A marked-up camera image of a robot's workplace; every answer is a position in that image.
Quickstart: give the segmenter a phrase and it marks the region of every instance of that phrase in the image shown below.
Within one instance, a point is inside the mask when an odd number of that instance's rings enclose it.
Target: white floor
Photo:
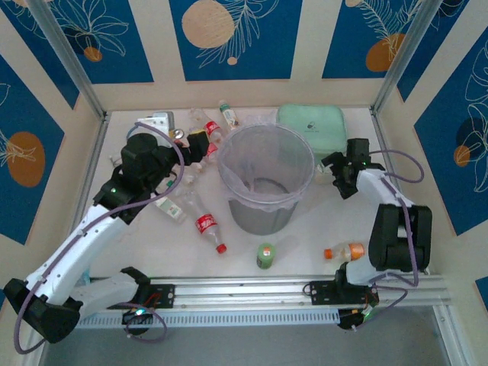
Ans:
[[[269,114],[274,108],[237,108],[241,119],[247,115]],[[348,137],[365,137],[371,150],[379,149],[370,112],[367,108],[344,108]],[[188,130],[187,110],[174,110],[176,128]],[[222,121],[218,110],[207,110],[209,116]],[[101,151],[90,197],[94,197],[112,173],[108,158],[120,152],[127,131],[137,118],[152,111],[114,112]],[[384,164],[381,156],[375,162]],[[340,242],[360,240],[368,243],[376,207],[360,194],[341,199],[332,185],[312,184],[298,204],[291,222],[270,236],[254,236],[242,231],[233,221],[226,199],[221,196],[217,167],[213,166],[198,180],[196,188],[221,226],[227,252],[218,255],[187,219],[175,224],[153,205],[146,207],[132,222],[128,231],[106,248],[91,267],[92,277],[112,276],[129,265],[150,277],[244,277],[276,275],[333,274],[340,262],[326,263],[323,250]],[[256,251],[263,242],[277,247],[271,268],[256,265]]]

